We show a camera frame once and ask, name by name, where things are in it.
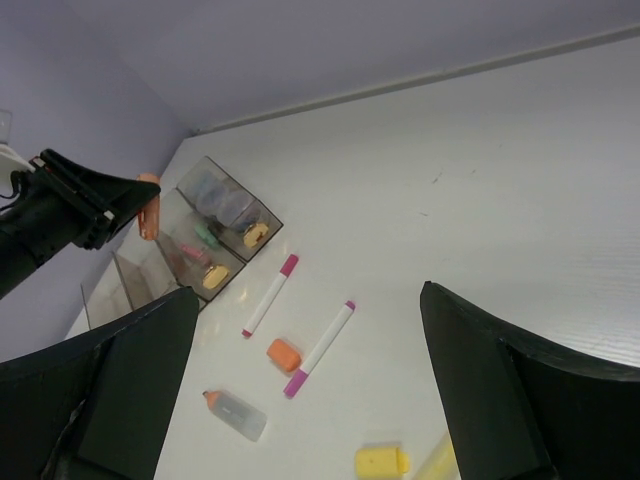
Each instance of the clear bottle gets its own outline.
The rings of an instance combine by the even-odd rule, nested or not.
[[[252,442],[258,441],[267,424],[264,413],[224,390],[206,391],[202,395],[211,413]]]

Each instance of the white marker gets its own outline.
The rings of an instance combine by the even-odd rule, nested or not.
[[[342,309],[340,309],[340,312],[338,312],[338,316],[333,322],[331,322],[331,325],[329,325],[327,331],[324,332],[324,335],[322,335],[320,341],[316,344],[315,347],[313,347],[313,350],[311,350],[309,356],[305,358],[298,371],[289,381],[289,384],[284,388],[284,394],[287,397],[293,398],[295,394],[298,393],[298,390],[300,390],[302,384],[307,380],[307,377],[309,376],[309,374],[311,374],[311,371],[318,364],[318,362],[324,355],[324,352],[329,349],[333,341],[340,333],[340,330],[342,330],[342,327],[344,327],[344,324],[347,323],[347,320],[349,320],[355,309],[356,305],[352,301],[348,301],[344,304]]]
[[[256,311],[253,312],[253,315],[249,319],[249,322],[242,329],[242,335],[244,335],[245,338],[249,338],[251,335],[253,335],[253,332],[255,332],[258,324],[262,321],[262,317],[264,317],[265,313],[267,313],[267,310],[269,310],[269,307],[278,296],[278,292],[284,285],[284,282],[287,281],[287,278],[289,278],[289,275],[291,275],[291,272],[293,272],[293,269],[295,268],[297,263],[298,256],[289,255],[289,258],[287,258],[287,261],[284,262],[284,265],[280,269],[280,273],[278,273],[278,276],[269,287],[269,290],[267,290],[267,293],[265,293],[264,298],[258,304]]]

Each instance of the pink marker cap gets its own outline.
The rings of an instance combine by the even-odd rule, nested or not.
[[[291,272],[293,272],[293,269],[296,267],[298,260],[299,259],[297,255],[293,255],[293,254],[289,255],[289,258],[287,258],[287,261],[284,262],[284,265],[280,269],[280,273],[283,274],[285,277],[288,277],[289,275],[291,275]]]
[[[300,387],[307,380],[308,377],[309,377],[308,373],[298,369],[298,371],[293,374],[293,377],[291,377],[291,380],[289,380],[289,383],[287,384],[287,386],[284,387],[284,390],[283,390],[284,394],[288,398],[295,397],[296,393],[298,393],[298,390],[300,390]]]

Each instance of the white table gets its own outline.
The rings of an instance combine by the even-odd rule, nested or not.
[[[186,140],[164,187],[209,155],[285,227],[201,314],[156,478],[351,479],[355,451],[385,441],[418,466],[446,428],[425,280],[640,366],[638,52],[634,39]],[[296,271],[244,340],[290,252]],[[355,315],[287,400],[270,342],[308,352],[348,299]],[[259,443],[207,411],[218,387],[267,414]]]

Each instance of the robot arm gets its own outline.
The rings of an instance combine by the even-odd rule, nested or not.
[[[0,299],[69,243],[99,249],[160,193],[151,182],[104,175],[53,150],[25,162],[0,145]]]

